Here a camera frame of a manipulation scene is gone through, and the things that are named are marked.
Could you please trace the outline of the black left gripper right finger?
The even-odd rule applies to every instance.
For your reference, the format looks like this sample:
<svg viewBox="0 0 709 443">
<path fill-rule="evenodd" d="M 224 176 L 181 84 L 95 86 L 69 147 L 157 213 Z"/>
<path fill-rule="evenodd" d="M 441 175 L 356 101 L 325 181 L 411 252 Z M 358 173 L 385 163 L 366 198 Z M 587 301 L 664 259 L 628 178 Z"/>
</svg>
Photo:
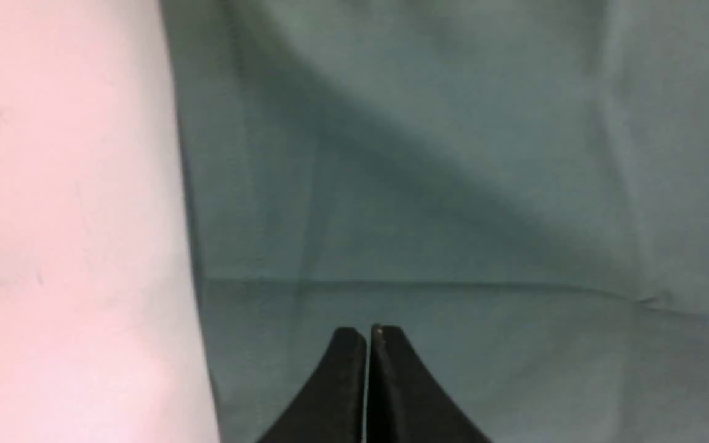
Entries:
<svg viewBox="0 0 709 443">
<path fill-rule="evenodd" d="M 367 442 L 491 441 L 447 395 L 398 326 L 371 328 Z"/>
</svg>

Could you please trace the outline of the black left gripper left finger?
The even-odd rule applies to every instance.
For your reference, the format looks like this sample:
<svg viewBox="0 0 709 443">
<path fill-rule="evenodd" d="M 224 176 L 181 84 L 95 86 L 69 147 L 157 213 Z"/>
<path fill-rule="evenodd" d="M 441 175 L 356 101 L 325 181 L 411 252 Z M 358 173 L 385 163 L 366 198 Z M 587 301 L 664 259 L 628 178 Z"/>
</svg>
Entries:
<svg viewBox="0 0 709 443">
<path fill-rule="evenodd" d="M 324 355 L 260 442 L 360 442 L 367 344 L 352 327 L 337 328 Z"/>
</svg>

